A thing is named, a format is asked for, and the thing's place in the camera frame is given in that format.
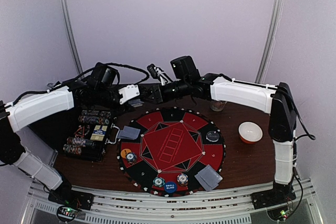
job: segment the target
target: black and red mat section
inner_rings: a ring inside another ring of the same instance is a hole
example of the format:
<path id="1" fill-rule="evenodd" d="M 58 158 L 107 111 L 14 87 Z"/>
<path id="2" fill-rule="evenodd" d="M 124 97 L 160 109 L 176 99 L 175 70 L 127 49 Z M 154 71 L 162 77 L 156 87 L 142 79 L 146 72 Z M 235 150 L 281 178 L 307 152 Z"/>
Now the black and red mat section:
<path id="1" fill-rule="evenodd" d="M 192 194 L 203 189 L 194 177 L 201 169 L 206 165 L 217 172 L 222 169 L 224 138 L 215 124 L 199 112 L 177 107 L 156 109 L 132 120 L 129 126 L 140 129 L 139 137 L 120 139 L 117 159 L 128 180 L 148 193 L 164 197 Z M 207 140 L 209 131 L 219 133 L 217 142 Z M 124 149 L 137 155 L 134 164 L 121 156 Z M 188 176 L 187 186 L 177 184 L 181 173 Z M 167 193 L 164 187 L 153 186 L 156 177 L 176 183 L 176 192 Z"/>

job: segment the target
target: bowl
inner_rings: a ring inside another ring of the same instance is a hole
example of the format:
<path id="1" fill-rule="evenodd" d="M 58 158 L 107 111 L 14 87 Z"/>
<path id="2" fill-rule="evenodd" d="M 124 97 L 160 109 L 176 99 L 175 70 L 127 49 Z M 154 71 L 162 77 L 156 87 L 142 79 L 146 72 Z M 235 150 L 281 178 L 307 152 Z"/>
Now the bowl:
<path id="1" fill-rule="evenodd" d="M 244 122 L 238 128 L 240 139 L 247 144 L 255 144 L 263 137 L 261 128 L 253 122 Z"/>

